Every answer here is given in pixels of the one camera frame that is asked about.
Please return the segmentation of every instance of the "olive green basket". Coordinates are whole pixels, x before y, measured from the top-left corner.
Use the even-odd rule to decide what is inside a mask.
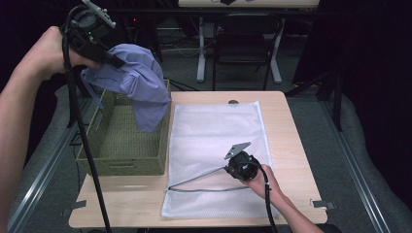
[[[165,81],[170,92],[169,81]],[[104,90],[103,109],[94,112],[87,138],[99,176],[159,176],[164,174],[169,134],[170,104],[154,132],[136,126],[131,100]],[[82,146],[77,162],[91,175]]]

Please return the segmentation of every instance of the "human arm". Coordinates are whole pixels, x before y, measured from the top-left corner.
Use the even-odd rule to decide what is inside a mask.
[[[301,213],[292,201],[282,192],[272,169],[265,165],[261,165],[262,169],[265,171],[269,185],[270,185],[270,203],[276,207],[276,209],[281,213],[281,215],[288,222],[293,233],[299,232],[323,232],[316,226],[312,221],[310,221],[303,213]],[[264,198],[264,178],[263,173],[258,170],[257,175],[249,180],[242,181],[243,184],[247,185],[251,190],[253,190],[258,196]]]
[[[59,29],[50,27],[17,65],[0,94],[0,233],[7,232],[37,90],[53,74],[64,73],[61,42]],[[73,66],[97,66],[72,51],[70,60]]]

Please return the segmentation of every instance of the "fabric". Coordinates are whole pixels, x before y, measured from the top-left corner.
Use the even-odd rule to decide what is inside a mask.
[[[176,105],[169,142],[162,216],[267,216],[264,200],[223,169],[231,147],[247,142],[244,151],[271,166],[258,102]]]
[[[103,64],[81,73],[84,82],[125,94],[132,100],[136,125],[152,132],[161,121],[171,101],[163,73],[152,53],[142,47],[121,44],[109,50],[125,63],[119,69]]]

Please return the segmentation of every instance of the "human hand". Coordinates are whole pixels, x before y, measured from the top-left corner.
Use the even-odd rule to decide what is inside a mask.
[[[99,65],[72,50],[69,50],[69,55],[72,66],[85,65],[97,68]],[[62,36],[58,27],[52,26],[44,32],[18,66],[39,77],[40,81],[49,79],[53,74],[64,73]]]
[[[269,187],[270,187],[270,199],[272,204],[273,202],[276,202],[277,199],[279,199],[281,196],[283,196],[282,190],[278,184],[278,181],[275,178],[275,175],[273,174],[272,169],[266,165],[266,164],[261,164],[261,168],[263,171],[266,173],[266,176],[268,178],[269,182]],[[265,181],[264,181],[264,175],[260,171],[260,169],[257,170],[257,175],[248,181],[241,181],[242,184],[247,185],[251,190],[253,190],[259,197],[265,198]]]

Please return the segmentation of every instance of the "blue cloth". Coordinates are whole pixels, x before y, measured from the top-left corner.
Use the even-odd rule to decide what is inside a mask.
[[[98,69],[87,68],[81,78],[108,90],[125,94],[132,100],[136,125],[152,132],[166,114],[171,101],[164,84],[163,73],[152,53],[142,47],[121,44],[109,50],[125,63],[119,69],[103,64]]]

